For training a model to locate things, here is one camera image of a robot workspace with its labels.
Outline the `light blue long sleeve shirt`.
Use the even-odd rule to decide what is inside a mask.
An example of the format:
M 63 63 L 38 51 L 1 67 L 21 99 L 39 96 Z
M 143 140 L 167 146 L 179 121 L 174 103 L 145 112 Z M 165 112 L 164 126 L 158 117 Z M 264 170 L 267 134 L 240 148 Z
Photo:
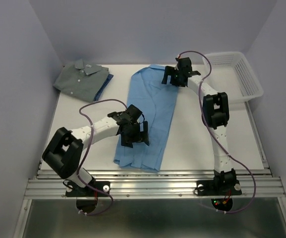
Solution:
M 132 75 L 127 104 L 142 111 L 148 122 L 150 145 L 135 143 L 133 148 L 117 143 L 114 163 L 121 168 L 158 172 L 169 137 L 178 88 L 162 84 L 165 67 L 152 64 Z

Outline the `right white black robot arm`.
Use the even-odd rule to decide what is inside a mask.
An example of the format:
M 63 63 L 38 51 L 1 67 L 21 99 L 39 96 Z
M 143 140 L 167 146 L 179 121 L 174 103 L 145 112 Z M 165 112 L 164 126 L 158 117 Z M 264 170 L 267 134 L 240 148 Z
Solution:
M 227 124 L 229 121 L 229 103 L 225 92 L 218 92 L 200 79 L 198 71 L 188 66 L 183 69 L 166 66 L 162 84 L 188 87 L 199 97 L 201 117 L 212 141 L 214 152 L 214 177 L 212 180 L 200 180 L 197 194 L 200 196 L 224 195 L 237 183 L 236 172 L 228 153 Z

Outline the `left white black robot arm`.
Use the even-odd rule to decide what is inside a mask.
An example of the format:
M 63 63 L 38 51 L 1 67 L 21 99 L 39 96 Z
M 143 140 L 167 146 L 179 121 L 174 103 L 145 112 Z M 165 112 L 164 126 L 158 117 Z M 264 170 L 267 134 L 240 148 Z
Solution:
M 93 191 L 108 196 L 109 183 L 97 184 L 95 178 L 82 166 L 91 145 L 112 136 L 120 136 L 121 145 L 133 148 L 135 143 L 149 145 L 148 122 L 139 118 L 143 113 L 130 106 L 123 112 L 112 112 L 89 126 L 68 130 L 59 128 L 47 147 L 42 159 L 63 180 L 70 182 L 68 187 L 78 189 L 83 195 Z

